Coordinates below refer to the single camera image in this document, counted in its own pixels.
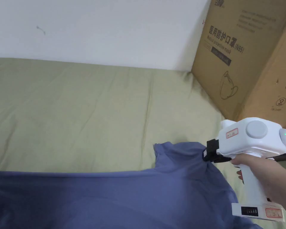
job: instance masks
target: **bed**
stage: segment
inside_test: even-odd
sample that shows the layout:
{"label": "bed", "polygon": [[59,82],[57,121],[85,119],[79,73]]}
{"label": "bed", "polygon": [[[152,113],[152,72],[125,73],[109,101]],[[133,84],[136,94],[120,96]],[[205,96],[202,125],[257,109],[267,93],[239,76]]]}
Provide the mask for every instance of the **bed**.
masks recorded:
{"label": "bed", "polygon": [[[0,170],[151,168],[154,143],[206,144],[222,119],[191,73],[0,58]],[[236,169],[217,166],[242,200]]]}

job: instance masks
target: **blue t-shirt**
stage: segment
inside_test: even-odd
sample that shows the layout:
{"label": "blue t-shirt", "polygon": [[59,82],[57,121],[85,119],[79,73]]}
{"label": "blue t-shirt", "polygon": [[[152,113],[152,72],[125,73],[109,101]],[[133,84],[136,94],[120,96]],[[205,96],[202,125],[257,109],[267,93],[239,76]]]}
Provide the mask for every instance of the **blue t-shirt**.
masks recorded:
{"label": "blue t-shirt", "polygon": [[260,228],[205,147],[155,144],[156,166],[99,174],[0,171],[0,228]]}

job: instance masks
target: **red label sticker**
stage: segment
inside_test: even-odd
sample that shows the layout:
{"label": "red label sticker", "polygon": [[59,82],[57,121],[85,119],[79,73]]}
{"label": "red label sticker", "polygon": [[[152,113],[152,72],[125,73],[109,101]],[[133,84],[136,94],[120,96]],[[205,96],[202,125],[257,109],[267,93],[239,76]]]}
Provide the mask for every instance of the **red label sticker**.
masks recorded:
{"label": "red label sticker", "polygon": [[283,218],[281,209],[277,208],[266,208],[266,216],[268,218]]}
{"label": "red label sticker", "polygon": [[226,133],[226,137],[227,138],[231,138],[231,137],[233,137],[235,135],[238,135],[238,128],[233,129],[233,130],[231,130],[231,131]]}

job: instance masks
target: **hand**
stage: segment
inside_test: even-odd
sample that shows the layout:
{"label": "hand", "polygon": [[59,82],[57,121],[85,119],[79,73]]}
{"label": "hand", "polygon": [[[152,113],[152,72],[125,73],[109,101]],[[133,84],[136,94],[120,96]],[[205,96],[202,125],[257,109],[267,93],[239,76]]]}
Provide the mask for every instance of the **hand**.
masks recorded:
{"label": "hand", "polygon": [[[231,160],[233,165],[247,165],[255,177],[260,181],[265,194],[271,201],[281,203],[281,193],[278,191],[278,181],[286,176],[286,169],[280,166],[277,162],[271,159],[255,157],[248,154],[238,154]],[[239,178],[243,181],[242,171],[236,172]]]}
{"label": "hand", "polygon": [[[274,160],[255,157],[248,154],[238,154],[233,165],[247,165],[260,181],[265,194],[271,201],[281,204],[286,210],[286,169]],[[237,172],[242,180],[242,172]]]}

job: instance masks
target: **wall stain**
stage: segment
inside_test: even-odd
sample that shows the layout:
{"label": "wall stain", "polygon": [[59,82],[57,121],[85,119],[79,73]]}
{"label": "wall stain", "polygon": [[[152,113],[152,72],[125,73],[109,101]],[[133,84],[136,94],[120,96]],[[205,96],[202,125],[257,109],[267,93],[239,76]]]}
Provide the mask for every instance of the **wall stain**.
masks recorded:
{"label": "wall stain", "polygon": [[36,29],[40,29],[44,35],[46,34],[46,32],[42,28],[40,28],[39,26],[36,26]]}

